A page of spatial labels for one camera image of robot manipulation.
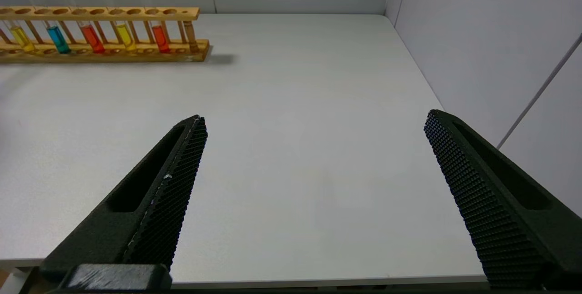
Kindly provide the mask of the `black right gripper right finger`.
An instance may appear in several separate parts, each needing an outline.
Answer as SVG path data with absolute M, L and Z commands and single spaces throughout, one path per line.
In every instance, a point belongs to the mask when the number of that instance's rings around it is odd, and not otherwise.
M 463 120 L 424 132 L 491 288 L 580 288 L 582 220 Z

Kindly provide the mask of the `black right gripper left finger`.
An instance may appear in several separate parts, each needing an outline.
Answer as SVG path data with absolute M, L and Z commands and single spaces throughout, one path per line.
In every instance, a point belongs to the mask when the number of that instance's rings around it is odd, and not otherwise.
M 56 292 L 166 292 L 208 132 L 177 123 L 42 261 Z

